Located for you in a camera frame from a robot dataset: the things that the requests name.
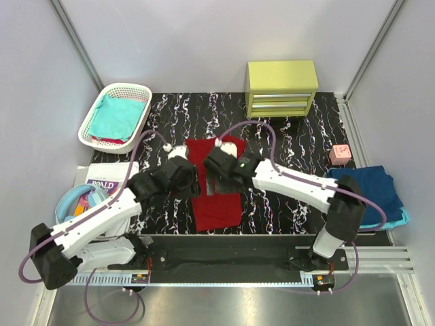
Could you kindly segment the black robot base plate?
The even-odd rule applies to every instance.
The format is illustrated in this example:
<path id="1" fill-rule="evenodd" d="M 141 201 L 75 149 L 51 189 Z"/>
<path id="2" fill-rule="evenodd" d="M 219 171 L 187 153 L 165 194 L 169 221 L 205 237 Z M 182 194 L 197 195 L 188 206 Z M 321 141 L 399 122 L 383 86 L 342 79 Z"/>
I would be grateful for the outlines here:
<path id="1" fill-rule="evenodd" d="M 151 270 L 151 282 L 169 285 L 230 285 L 299 283 L 301 272 L 347 271 L 343 249 L 332 257 L 333 266 L 314 266 L 308 251 L 309 235 L 193 235 L 151 236 L 144 252 L 115 270 Z"/>

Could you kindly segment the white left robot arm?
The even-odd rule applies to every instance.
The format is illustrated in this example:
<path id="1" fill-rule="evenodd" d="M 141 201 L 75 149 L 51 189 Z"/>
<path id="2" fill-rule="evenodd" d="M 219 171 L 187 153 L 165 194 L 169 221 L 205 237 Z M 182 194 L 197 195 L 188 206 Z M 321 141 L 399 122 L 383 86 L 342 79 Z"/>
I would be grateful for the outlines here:
<path id="1" fill-rule="evenodd" d="M 140 214 L 155 197 L 192 193 L 196 172 L 195 165 L 175 156 L 157 168 L 128 174 L 116 193 L 70 221 L 52 228 L 44 223 L 36 225 L 31 230 L 27 257 L 36 267 L 39 281 L 47 290 L 55 290 L 85 268 L 116 264 L 141 268 L 147 253 L 137 236 L 122 235 L 102 242 L 95 239 L 117 222 Z"/>

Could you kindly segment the red t shirt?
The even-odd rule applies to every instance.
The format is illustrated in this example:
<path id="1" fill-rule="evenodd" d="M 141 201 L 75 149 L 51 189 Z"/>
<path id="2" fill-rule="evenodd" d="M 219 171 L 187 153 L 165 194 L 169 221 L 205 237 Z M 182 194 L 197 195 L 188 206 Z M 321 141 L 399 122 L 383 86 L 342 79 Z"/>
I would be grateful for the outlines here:
<path id="1" fill-rule="evenodd" d="M 197 166 L 201 194 L 192 198 L 192 208 L 196 231 L 224 229 L 238 226 L 241 222 L 241 195 L 218 194 L 208 196 L 206 193 L 206 176 L 203 160 L 209 155 L 215 145 L 215 139 L 187 139 L 189 161 Z"/>

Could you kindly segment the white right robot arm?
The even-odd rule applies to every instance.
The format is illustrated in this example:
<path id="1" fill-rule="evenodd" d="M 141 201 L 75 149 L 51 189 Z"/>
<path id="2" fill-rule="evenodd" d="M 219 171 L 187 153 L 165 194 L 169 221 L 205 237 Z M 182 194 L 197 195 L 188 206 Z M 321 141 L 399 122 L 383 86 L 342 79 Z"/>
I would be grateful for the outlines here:
<path id="1" fill-rule="evenodd" d="M 308 175 L 274 165 L 252 153 L 236 158 L 223 146 L 213 147 L 203 165 L 226 190 L 252 187 L 273 192 L 305 202 L 325 214 L 326 222 L 308 254 L 314 268 L 326 268 L 341 245 L 356 239 L 366 205 L 360 186 L 352 177 L 336 180 Z"/>

